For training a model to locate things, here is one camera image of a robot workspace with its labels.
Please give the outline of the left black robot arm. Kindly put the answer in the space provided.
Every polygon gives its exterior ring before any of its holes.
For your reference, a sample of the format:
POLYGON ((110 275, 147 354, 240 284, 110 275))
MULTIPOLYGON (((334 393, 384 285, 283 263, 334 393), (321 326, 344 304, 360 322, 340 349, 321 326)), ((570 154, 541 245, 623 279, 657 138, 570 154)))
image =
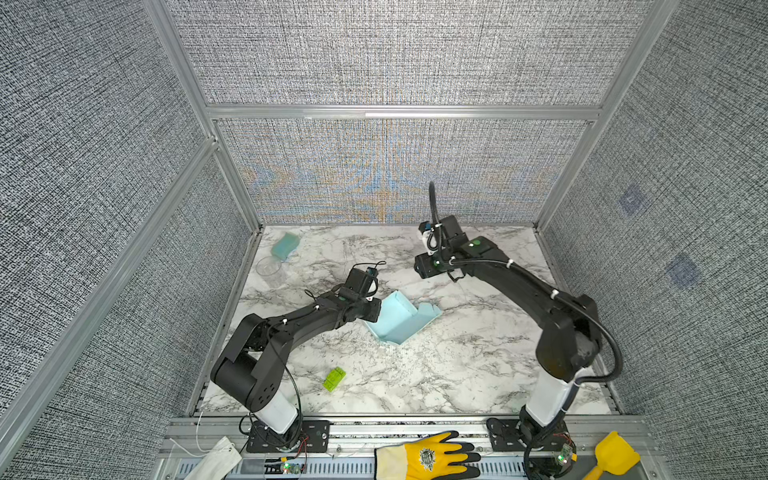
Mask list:
POLYGON ((210 380, 268 429, 293 435, 302 407, 281 392, 292 351, 326 332, 363 320, 375 323, 382 301, 377 263, 355 264, 346 280, 312 297, 312 303, 287 314, 245 316, 214 362, 210 380))

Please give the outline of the light blue paper box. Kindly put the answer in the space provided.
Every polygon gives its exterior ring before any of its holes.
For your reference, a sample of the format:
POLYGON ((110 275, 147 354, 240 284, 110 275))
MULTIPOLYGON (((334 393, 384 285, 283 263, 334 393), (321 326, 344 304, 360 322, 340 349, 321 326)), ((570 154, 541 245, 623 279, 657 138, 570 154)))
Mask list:
POLYGON ((365 325, 378 341, 402 345, 442 314, 436 305, 422 302, 415 306, 402 292, 395 291, 382 301, 378 320, 365 325))

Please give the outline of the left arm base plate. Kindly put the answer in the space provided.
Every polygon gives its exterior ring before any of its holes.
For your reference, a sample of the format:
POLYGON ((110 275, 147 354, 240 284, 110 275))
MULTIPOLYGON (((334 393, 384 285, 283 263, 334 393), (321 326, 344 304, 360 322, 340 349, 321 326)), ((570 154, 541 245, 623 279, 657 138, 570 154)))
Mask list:
POLYGON ((245 446, 247 453, 326 453, 330 440, 331 423, 326 420, 295 422, 285 433, 276 433, 266 424, 250 417, 250 428, 245 446))

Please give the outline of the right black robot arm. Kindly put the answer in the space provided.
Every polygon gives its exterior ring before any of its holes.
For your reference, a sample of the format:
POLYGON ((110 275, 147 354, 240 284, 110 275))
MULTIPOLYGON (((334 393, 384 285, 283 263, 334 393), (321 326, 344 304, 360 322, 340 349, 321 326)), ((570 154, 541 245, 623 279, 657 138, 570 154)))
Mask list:
POLYGON ((600 322, 594 300, 558 290, 506 255, 490 239, 468 238, 454 216, 418 226, 426 251, 415 257, 423 279, 473 277, 519 306, 540 328, 535 355, 540 374, 521 408, 517 435, 538 447, 553 436, 585 383, 607 383, 622 373, 618 342, 600 322))

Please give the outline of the green toy brick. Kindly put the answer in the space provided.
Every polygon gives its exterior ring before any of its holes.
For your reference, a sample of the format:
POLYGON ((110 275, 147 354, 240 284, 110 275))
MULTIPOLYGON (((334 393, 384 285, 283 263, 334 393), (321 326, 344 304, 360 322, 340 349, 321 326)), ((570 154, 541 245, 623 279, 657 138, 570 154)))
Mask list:
POLYGON ((323 382, 323 387, 328 392, 333 392, 338 388, 338 386, 344 380, 345 377, 346 377, 346 372, 340 367, 335 367, 333 370, 331 370, 327 374, 323 382))

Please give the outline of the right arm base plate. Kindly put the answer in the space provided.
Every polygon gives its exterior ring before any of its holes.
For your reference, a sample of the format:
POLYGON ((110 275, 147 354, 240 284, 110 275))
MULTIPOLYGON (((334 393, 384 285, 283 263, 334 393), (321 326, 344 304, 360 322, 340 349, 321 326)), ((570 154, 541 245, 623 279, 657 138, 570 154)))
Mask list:
MULTIPOLYGON (((532 421, 521 421, 518 417, 491 417, 486 420, 485 426, 494 452, 523 453, 529 441, 540 431, 532 421)), ((542 454, 570 460, 576 452, 567 425, 560 420, 549 436, 532 448, 531 456, 542 454)))

